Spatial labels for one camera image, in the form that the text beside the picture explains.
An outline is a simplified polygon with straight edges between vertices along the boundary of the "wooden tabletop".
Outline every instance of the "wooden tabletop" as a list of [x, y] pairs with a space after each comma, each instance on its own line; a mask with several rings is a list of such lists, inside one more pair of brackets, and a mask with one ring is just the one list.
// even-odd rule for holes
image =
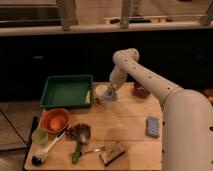
[[[45, 163], [39, 167], [31, 164], [33, 153], [41, 147], [32, 143], [26, 170], [160, 170], [162, 152], [162, 111], [158, 100], [149, 95], [146, 99], [133, 94], [133, 83], [125, 83], [118, 90], [118, 100], [112, 104], [94, 102], [90, 109], [70, 110], [70, 126], [86, 123], [91, 126], [91, 140], [83, 145], [82, 151], [101, 146], [110, 147], [119, 141], [126, 153], [107, 167], [99, 158], [99, 153], [82, 156], [77, 164], [71, 163], [70, 152], [75, 141], [64, 136], [49, 151]], [[160, 137], [146, 135], [146, 119], [149, 116], [160, 119]]]

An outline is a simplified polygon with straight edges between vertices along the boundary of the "green handle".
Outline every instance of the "green handle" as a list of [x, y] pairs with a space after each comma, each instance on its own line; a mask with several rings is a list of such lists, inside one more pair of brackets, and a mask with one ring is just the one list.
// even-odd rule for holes
[[76, 141], [75, 152], [72, 154], [72, 163], [76, 164], [81, 156], [81, 142]]

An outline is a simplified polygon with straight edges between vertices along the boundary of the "dark cabinet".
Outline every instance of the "dark cabinet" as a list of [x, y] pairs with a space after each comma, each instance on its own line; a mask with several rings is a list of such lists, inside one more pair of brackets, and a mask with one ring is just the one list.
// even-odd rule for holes
[[50, 75], [108, 81], [115, 51], [136, 48], [140, 63], [184, 88], [213, 87], [213, 30], [0, 37], [0, 100], [40, 99]]

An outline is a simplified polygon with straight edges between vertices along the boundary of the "floor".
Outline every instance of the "floor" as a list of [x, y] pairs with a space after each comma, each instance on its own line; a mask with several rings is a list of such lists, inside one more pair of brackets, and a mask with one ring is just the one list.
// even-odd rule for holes
[[[28, 142], [33, 118], [39, 118], [42, 111], [39, 107], [39, 102], [1, 102], [0, 110], [8, 117], [24, 141]], [[27, 152], [26, 145], [17, 136], [1, 112], [0, 137], [0, 170], [22, 171]]]

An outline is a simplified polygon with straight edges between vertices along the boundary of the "cable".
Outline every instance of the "cable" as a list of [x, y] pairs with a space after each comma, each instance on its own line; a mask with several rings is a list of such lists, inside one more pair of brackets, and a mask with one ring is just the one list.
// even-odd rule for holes
[[16, 130], [16, 128], [13, 126], [13, 124], [10, 122], [6, 114], [0, 109], [0, 113], [4, 116], [4, 118], [8, 121], [10, 126], [13, 128], [13, 130], [16, 132], [16, 134], [19, 136], [19, 138], [23, 141], [23, 143], [28, 146], [27, 142], [24, 140], [24, 138], [19, 134], [19, 132]]

